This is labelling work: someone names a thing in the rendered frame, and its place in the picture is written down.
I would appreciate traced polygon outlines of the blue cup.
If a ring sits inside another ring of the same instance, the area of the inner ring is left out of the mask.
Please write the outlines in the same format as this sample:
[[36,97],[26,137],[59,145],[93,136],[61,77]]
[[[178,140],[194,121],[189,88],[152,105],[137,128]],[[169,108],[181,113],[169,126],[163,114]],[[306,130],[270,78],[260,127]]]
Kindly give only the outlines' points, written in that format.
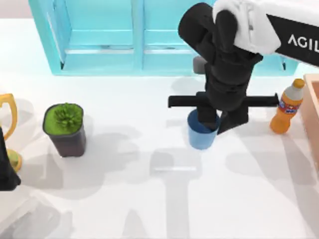
[[187,117],[189,144],[198,150],[208,149],[214,142],[219,130],[219,116],[216,116],[217,128],[211,130],[198,120],[197,110],[192,110]]

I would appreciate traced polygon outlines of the pale grey rounded box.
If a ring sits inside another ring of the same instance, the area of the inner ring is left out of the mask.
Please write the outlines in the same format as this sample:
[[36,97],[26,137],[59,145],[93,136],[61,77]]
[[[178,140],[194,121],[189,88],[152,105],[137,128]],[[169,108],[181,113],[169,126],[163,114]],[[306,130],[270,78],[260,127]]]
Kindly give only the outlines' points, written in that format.
[[201,57],[196,56],[193,58],[193,71],[195,74],[203,75],[205,74],[205,64],[207,61]]

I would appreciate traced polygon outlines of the orange bottle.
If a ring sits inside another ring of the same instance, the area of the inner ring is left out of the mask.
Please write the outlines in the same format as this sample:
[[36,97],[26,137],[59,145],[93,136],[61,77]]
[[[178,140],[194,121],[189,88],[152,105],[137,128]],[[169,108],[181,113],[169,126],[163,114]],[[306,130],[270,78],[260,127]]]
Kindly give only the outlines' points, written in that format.
[[270,122],[271,130],[276,134],[286,133],[291,125],[291,119],[296,115],[304,98],[305,81],[296,78],[282,93],[277,106],[277,112]]

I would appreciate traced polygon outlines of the light blue rack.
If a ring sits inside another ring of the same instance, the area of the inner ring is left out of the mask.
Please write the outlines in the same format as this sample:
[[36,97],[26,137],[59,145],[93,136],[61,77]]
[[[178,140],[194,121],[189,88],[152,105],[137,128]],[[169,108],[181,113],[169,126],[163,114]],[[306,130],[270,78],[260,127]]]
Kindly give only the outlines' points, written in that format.
[[190,76],[196,53],[177,28],[215,0],[28,0],[54,75]]

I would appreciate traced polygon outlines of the dark pot with green plant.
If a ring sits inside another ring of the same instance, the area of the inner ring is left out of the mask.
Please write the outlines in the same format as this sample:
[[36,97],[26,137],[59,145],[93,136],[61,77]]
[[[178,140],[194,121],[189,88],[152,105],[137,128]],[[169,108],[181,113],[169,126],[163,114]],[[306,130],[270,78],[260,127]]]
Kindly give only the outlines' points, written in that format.
[[51,105],[44,113],[43,132],[61,157],[80,157],[86,150],[84,110],[78,104]]

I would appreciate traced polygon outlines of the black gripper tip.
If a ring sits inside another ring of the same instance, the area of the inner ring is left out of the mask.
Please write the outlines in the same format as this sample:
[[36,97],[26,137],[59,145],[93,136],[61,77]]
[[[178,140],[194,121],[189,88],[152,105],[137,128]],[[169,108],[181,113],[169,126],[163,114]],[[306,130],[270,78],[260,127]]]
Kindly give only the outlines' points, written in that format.
[[10,164],[4,135],[0,126],[0,192],[13,191],[21,184],[21,179]]

